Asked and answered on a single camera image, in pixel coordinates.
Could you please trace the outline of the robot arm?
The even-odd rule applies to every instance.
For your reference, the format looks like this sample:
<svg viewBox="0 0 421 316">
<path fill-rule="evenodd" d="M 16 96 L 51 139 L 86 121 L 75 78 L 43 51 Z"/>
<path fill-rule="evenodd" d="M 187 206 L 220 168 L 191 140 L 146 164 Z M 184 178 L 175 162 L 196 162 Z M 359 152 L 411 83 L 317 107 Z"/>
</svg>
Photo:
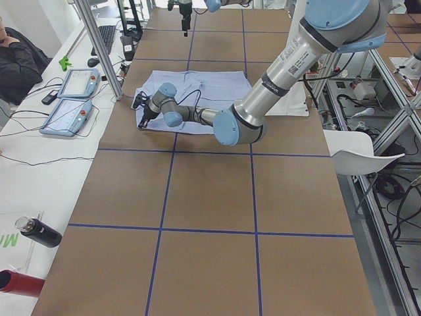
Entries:
<svg viewBox="0 0 421 316">
<path fill-rule="evenodd" d="M 220 111 L 179 105 L 175 86 L 164 83 L 151 97 L 136 95 L 132 109 L 143 111 L 138 126 L 145 128 L 162 114 L 169 127 L 183 122 L 211 126 L 222 145 L 255 143 L 266 134 L 265 114 L 323 54 L 383 45 L 391 10 L 391 1 L 307 1 L 298 34 L 243 99 Z"/>
<path fill-rule="evenodd" d="M 226 5 L 241 5 L 242 7 L 248 7 L 250 3 L 251 1 L 247 0 L 206 0 L 206 10 L 203 13 L 199 14 L 204 14 L 207 11 L 214 13 L 218 9 Z M 168 11 L 171 11 L 174 8 L 174 6 L 178 7 L 179 13 L 182 15 L 181 23 L 184 37 L 188 37 L 188 31 L 191 29 L 191 15 L 193 12 L 193 2 L 190 0 L 167 2 Z"/>
</svg>

